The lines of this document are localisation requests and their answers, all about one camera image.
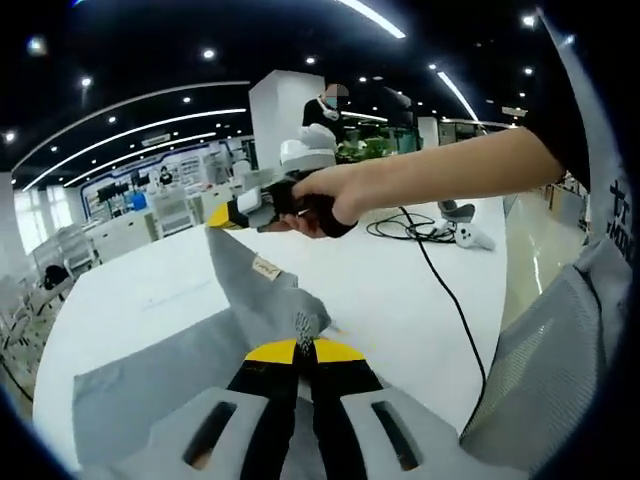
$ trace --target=black ceiling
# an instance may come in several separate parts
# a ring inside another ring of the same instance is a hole
[[[548,41],[541,28],[523,28],[533,2],[362,0],[407,37],[396,39],[336,0],[84,0],[71,8],[50,0],[15,5],[15,29],[3,29],[0,52],[9,66],[0,77],[0,131],[16,140],[0,145],[0,170],[11,170],[34,147],[74,122],[132,97],[209,82],[248,85],[191,88],[153,96],[97,115],[45,144],[14,172],[24,187],[48,167],[141,125],[193,113],[246,108],[247,113],[176,122],[152,132],[180,137],[216,130],[251,133],[248,91],[274,69],[324,75],[349,87],[350,109],[375,114],[358,78],[382,76],[386,86],[422,102],[419,113],[469,118],[428,64],[445,71],[482,120],[511,123],[501,107],[535,108],[536,75]],[[32,35],[46,40],[46,56],[27,53]],[[204,61],[203,48],[216,56]],[[316,63],[307,65],[305,58]],[[535,69],[533,76],[523,73]],[[83,94],[80,78],[93,85]],[[527,93],[521,98],[519,92]],[[183,103],[188,96],[192,101]],[[107,119],[117,117],[114,124]],[[128,135],[80,155],[42,184],[79,175],[91,161],[107,162],[140,146],[150,131]],[[51,146],[58,147],[56,152]]]

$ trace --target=sleeve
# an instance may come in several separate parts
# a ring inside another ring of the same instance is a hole
[[[590,190],[587,140],[569,77],[555,47],[543,58],[544,63],[536,69],[534,101],[524,126],[545,144],[576,180]]]

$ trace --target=label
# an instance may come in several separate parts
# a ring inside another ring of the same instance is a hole
[[[280,275],[280,269],[275,265],[267,262],[264,258],[256,255],[253,260],[253,269],[263,277],[267,277],[272,282]]]

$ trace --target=white device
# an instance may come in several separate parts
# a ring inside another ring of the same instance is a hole
[[[470,223],[458,223],[454,238],[462,248],[483,248],[490,251],[496,249],[495,242]]]

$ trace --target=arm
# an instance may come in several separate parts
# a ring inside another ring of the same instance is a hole
[[[415,153],[338,165],[314,173],[293,190],[334,197],[333,215],[352,225],[374,208],[521,192],[555,182],[565,172],[544,144],[524,128]],[[283,220],[322,236],[308,219]]]
[[[354,187],[365,210],[522,192],[555,182],[565,171],[523,128],[359,166]]]

